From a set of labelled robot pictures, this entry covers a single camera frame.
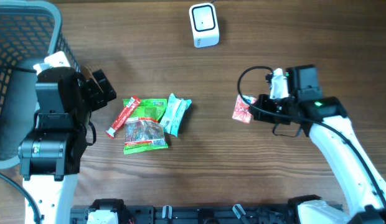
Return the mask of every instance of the gray mesh basket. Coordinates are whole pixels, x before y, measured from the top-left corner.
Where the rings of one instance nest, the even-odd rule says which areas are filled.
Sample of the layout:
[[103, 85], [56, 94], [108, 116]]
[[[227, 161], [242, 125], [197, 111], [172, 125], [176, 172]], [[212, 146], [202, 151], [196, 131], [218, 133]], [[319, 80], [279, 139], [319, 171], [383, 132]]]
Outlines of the gray mesh basket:
[[60, 50], [80, 70], [62, 32], [62, 16], [43, 1], [0, 1], [0, 169], [19, 163], [17, 149], [31, 130], [37, 106], [33, 69]]

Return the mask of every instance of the red snack wrapper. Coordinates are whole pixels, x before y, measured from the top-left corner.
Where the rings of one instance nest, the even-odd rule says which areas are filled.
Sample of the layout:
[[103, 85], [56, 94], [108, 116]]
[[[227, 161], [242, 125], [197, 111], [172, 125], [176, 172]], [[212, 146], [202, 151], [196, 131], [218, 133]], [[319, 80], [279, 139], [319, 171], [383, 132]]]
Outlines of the red snack wrapper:
[[131, 116], [132, 112], [139, 106], [142, 101], [137, 96], [132, 96], [129, 103], [121, 111], [120, 115], [117, 116], [114, 123], [111, 125], [109, 130], [106, 131], [107, 135], [113, 139], [117, 130], [119, 130], [125, 121]]
[[[254, 104], [257, 99], [255, 99], [252, 96], [244, 96], [243, 97], [250, 102], [251, 104]], [[238, 121], [244, 122], [244, 123], [250, 123], [251, 120], [251, 114], [248, 112], [248, 105], [244, 103], [240, 95], [237, 96], [235, 110], [233, 111], [232, 118], [236, 119]]]

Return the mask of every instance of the white cube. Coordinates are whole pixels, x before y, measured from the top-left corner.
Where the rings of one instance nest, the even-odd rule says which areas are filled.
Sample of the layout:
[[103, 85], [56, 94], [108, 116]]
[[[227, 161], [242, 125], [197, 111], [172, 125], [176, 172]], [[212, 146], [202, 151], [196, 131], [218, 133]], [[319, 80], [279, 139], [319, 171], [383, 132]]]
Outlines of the white cube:
[[194, 47], [208, 47], [218, 44], [219, 28], [217, 13], [211, 3], [193, 5], [189, 9], [193, 31]]

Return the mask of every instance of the red candy stick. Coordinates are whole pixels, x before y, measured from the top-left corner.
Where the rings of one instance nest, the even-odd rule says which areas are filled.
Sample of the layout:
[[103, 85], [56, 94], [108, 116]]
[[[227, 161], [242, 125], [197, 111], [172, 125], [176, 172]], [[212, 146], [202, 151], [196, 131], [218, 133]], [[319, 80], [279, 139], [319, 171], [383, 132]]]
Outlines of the red candy stick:
[[139, 106], [141, 100], [137, 96], [132, 96], [129, 103], [121, 111], [120, 115], [116, 118], [109, 130], [106, 131], [107, 135], [113, 139], [116, 131], [124, 125], [125, 121], [131, 116], [132, 112]]

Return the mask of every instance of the wood grain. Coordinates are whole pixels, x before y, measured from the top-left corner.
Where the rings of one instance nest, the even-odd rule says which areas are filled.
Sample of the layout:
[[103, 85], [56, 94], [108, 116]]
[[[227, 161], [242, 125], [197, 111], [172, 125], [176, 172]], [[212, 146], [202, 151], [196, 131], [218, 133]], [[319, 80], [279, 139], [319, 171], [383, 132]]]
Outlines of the wood grain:
[[[189, 7], [196, 2], [58, 4], [63, 33], [85, 70], [102, 68], [116, 100], [94, 112], [98, 141], [82, 157], [74, 204], [122, 198], [129, 205], [283, 203], [318, 194], [346, 203], [322, 154], [304, 136], [279, 138], [272, 125], [232, 120], [238, 76], [248, 67], [313, 63], [325, 95], [337, 96], [386, 179], [386, 1], [218, 1], [220, 43], [195, 49]], [[246, 94], [268, 93], [264, 72]], [[105, 130], [123, 98], [193, 105], [171, 145], [124, 156], [123, 131]], [[281, 127], [293, 134], [297, 126]], [[6, 174], [21, 182], [18, 168]], [[24, 202], [0, 181], [0, 223], [22, 223]]]

